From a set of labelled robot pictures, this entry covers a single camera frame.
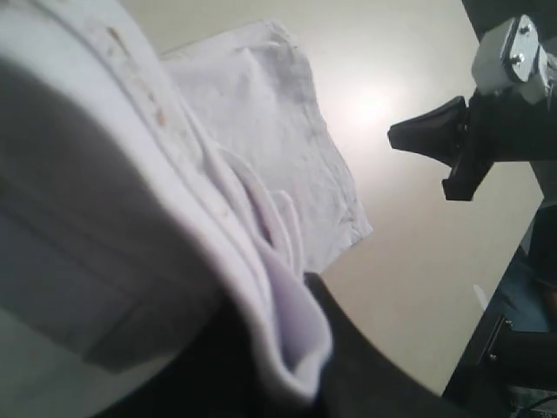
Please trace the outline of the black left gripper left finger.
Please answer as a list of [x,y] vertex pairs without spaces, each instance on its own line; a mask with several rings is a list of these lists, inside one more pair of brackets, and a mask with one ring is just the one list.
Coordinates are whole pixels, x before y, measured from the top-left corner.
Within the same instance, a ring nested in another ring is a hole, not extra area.
[[322,406],[276,402],[258,379],[245,325],[230,301],[162,372],[98,417],[320,417]]

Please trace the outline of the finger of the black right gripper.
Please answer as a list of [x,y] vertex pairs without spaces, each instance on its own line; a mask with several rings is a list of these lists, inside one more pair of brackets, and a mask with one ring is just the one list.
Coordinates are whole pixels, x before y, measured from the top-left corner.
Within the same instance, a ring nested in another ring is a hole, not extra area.
[[464,98],[453,98],[416,118],[392,125],[388,130],[391,147],[454,164],[466,135],[468,110]]
[[492,160],[475,145],[464,147],[441,184],[446,200],[472,200],[492,168]]

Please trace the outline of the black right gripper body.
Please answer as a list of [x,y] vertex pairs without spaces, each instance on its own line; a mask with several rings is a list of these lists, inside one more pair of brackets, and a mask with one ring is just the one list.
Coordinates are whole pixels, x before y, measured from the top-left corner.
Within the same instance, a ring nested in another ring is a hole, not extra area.
[[468,104],[467,145],[475,145],[494,162],[556,159],[556,85],[552,99],[529,104],[510,89]]

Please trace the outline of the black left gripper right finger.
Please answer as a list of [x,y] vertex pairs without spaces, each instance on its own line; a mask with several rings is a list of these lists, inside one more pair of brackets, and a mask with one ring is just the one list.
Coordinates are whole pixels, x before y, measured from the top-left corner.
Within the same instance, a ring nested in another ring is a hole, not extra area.
[[316,273],[305,284],[325,312],[333,337],[332,357],[319,395],[305,417],[468,417],[389,361],[357,329]]

